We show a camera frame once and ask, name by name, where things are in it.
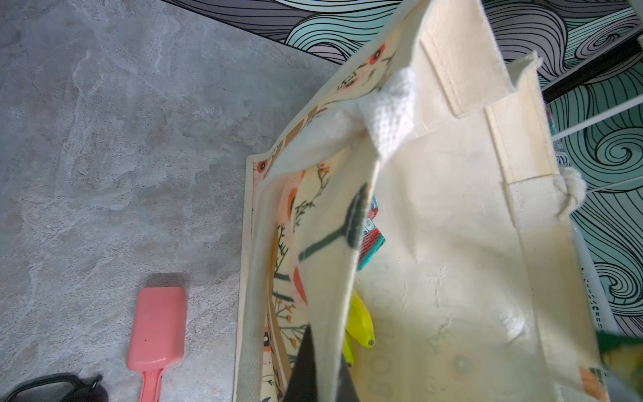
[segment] pink brush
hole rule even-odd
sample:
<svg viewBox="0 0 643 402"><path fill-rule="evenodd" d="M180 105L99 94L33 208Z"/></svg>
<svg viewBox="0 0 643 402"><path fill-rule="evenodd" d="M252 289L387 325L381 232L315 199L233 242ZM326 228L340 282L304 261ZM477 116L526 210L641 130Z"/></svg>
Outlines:
<svg viewBox="0 0 643 402"><path fill-rule="evenodd" d="M138 293L127 368L143 375L140 402L158 402L165 367L183 359L187 312L181 288L145 288Z"/></svg>

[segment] gray countertop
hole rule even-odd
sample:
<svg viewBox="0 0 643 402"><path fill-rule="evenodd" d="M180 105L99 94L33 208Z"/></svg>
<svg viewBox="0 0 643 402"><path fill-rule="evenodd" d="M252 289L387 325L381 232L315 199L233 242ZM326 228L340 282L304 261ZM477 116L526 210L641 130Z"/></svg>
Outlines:
<svg viewBox="0 0 643 402"><path fill-rule="evenodd" d="M0 395L125 366L136 294L180 285L161 402L229 401L245 159L337 70L160 0L0 3Z"/></svg>

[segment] cream tote bag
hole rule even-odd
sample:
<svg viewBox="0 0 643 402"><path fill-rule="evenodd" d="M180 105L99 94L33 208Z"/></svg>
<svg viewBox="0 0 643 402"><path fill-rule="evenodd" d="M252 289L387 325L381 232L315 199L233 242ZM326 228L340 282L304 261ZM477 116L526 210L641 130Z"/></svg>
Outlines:
<svg viewBox="0 0 643 402"><path fill-rule="evenodd" d="M361 401L607 400L538 66L505 65L477 0L405 0L248 158L236 402L283 400L308 325L334 401L353 288Z"/></svg>

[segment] banana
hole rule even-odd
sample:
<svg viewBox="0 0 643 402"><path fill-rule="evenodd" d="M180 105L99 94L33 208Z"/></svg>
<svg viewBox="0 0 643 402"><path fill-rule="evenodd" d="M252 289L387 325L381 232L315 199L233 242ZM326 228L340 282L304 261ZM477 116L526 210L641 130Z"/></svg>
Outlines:
<svg viewBox="0 0 643 402"><path fill-rule="evenodd" d="M352 338L350 337L350 334L346 331L344 335L344 346L343 346L343 352L344 352L344 360L346 360L346 365L349 367L352 367L353 364L355 364L355 356L353 355L353 345L352 345Z"/></svg>
<svg viewBox="0 0 643 402"><path fill-rule="evenodd" d="M370 349L375 345L373 320L370 317L366 305L364 305L364 302L355 289L353 289L353 294L350 298L349 319L346 322L346 331L363 347Z"/></svg>

